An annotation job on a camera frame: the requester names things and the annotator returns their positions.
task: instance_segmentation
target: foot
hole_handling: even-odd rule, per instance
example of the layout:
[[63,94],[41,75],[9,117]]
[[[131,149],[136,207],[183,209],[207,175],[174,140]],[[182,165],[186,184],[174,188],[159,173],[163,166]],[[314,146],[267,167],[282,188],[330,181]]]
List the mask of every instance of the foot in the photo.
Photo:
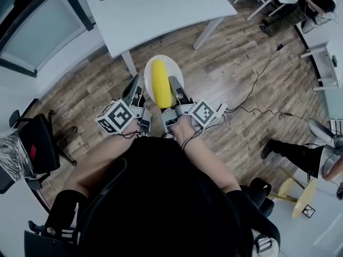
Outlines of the foot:
[[261,23],[266,27],[269,26],[269,22],[266,19],[262,19]]
[[272,149],[270,148],[270,140],[268,140],[268,142],[265,144],[265,146],[263,147],[262,151],[261,151],[261,159],[265,160],[269,153],[272,152]]
[[272,36],[268,33],[266,26],[262,26],[262,25],[261,25],[261,26],[259,27],[259,29],[260,29],[261,31],[263,31],[266,35],[268,35],[269,37],[272,37]]

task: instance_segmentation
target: white plate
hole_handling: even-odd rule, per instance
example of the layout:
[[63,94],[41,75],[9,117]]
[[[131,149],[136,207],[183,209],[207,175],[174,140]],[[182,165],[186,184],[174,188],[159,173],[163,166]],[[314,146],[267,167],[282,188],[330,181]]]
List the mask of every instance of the white plate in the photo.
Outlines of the white plate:
[[154,90],[152,87],[151,67],[152,67],[152,62],[157,59],[163,60],[165,62],[168,77],[175,76],[178,82],[181,84],[181,86],[182,87],[184,86],[182,72],[173,59],[165,55],[156,55],[152,57],[148,61],[148,63],[146,63],[146,66],[144,69],[144,84],[145,84],[146,91],[148,92],[148,95],[150,96],[151,100],[154,101],[155,103],[156,101],[155,101]]

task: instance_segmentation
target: forearm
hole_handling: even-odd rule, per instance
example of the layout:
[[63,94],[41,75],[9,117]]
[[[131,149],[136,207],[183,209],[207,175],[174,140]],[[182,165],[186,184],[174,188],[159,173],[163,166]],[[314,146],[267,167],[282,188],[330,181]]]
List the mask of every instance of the forearm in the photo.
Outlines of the forearm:
[[343,157],[338,159],[338,161],[333,165],[330,172],[326,176],[323,176],[323,178],[327,181],[332,180],[334,177],[336,177],[342,171],[343,171]]
[[88,197],[92,187],[102,179],[112,162],[130,148],[134,138],[112,135],[104,139],[78,163],[63,190],[75,190]]
[[[194,129],[185,128],[182,132],[176,132],[176,140],[183,142],[194,133]],[[224,192],[241,190],[240,186],[226,165],[205,145],[200,137],[190,140],[184,151],[189,160],[199,170],[206,173]]]
[[305,0],[314,10],[316,10],[320,14],[325,14],[326,12],[319,6],[317,6],[315,3],[313,3],[311,0]]

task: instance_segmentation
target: wooden floor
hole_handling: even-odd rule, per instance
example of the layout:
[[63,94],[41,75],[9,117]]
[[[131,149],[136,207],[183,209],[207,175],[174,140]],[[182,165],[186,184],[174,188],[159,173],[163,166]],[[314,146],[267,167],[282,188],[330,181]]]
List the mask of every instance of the wooden floor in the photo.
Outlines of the wooden floor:
[[[245,18],[257,6],[247,0],[235,5],[238,15],[225,18],[197,51],[193,50],[192,44],[206,23],[179,29],[136,48],[132,51],[132,58],[138,72],[144,72],[145,64],[152,56],[167,55],[181,68],[185,90],[195,100],[204,98],[214,105],[226,102],[229,108],[235,107],[250,92],[253,81],[277,46],[297,37],[293,28],[273,38],[263,34],[259,30],[262,13],[254,20],[246,21]],[[278,51],[244,107],[281,110],[324,123],[322,96],[314,95],[312,91],[313,86],[318,86],[315,70],[310,59],[299,58],[304,51],[300,39]],[[130,79],[122,58],[111,59],[103,48],[66,74],[29,114],[47,113],[53,109],[56,112],[53,116],[55,134],[77,126],[78,133],[62,142],[61,146],[74,159],[81,161],[106,136],[94,121],[101,106],[111,98],[119,98]],[[155,117],[153,134],[160,135],[159,110],[150,99],[145,105]],[[314,141],[303,120],[287,116],[279,120],[270,113],[249,114],[242,109],[226,115],[222,125],[209,129],[203,135],[207,145],[233,171],[241,184],[248,184],[258,176],[277,189],[286,179],[279,168],[293,170],[293,165],[276,154],[270,155],[266,161],[261,160],[260,151],[270,137],[299,144]],[[61,167],[44,182],[41,193],[50,205],[72,169],[61,158]]]

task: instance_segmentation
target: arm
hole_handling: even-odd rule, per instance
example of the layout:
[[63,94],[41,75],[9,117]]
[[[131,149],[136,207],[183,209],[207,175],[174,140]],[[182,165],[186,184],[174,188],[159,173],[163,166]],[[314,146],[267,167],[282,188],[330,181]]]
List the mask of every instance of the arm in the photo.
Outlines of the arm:
[[[178,123],[171,127],[180,146],[194,134],[190,116],[181,116]],[[189,160],[199,170],[206,173],[224,192],[241,190],[236,178],[226,165],[205,145],[200,137],[190,140],[184,149]]]
[[315,3],[313,3],[311,0],[305,0],[313,9],[315,9],[319,14],[325,14],[326,12],[319,6],[317,6]]
[[[133,120],[124,130],[124,134],[139,131],[139,125]],[[121,135],[112,135],[104,139],[77,165],[66,180],[63,190],[74,190],[88,197],[92,187],[106,173],[112,161],[127,151],[136,136],[126,139]]]
[[338,174],[340,174],[343,171],[343,157],[338,159],[338,161],[333,165],[330,172],[326,175],[325,174],[325,167],[322,167],[322,176],[323,179],[326,181],[332,180],[334,177],[336,177]]

